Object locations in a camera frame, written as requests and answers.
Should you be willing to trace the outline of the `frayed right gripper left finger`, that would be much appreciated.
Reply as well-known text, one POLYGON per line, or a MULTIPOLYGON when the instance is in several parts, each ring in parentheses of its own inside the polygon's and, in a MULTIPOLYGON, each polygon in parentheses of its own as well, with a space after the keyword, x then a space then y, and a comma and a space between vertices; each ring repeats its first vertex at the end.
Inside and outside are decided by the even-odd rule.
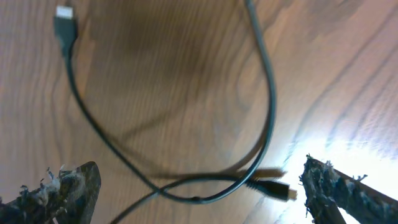
POLYGON ((47 173, 47 183, 34 190, 22 185, 16 199, 1 202, 1 223, 91 223, 101 188, 97 164, 89 161, 73 170, 60 169, 57 175, 47 173))

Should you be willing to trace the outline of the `frayed right gripper right finger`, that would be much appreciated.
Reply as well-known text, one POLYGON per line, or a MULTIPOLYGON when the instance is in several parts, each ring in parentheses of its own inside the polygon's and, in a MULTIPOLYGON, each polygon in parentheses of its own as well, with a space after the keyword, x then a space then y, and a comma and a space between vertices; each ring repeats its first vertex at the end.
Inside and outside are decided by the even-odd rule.
POLYGON ((344 223, 343 209, 358 223, 397 224, 397 200, 362 183, 367 175, 349 177, 306 155, 299 177, 307 197, 305 207, 314 223, 344 223))

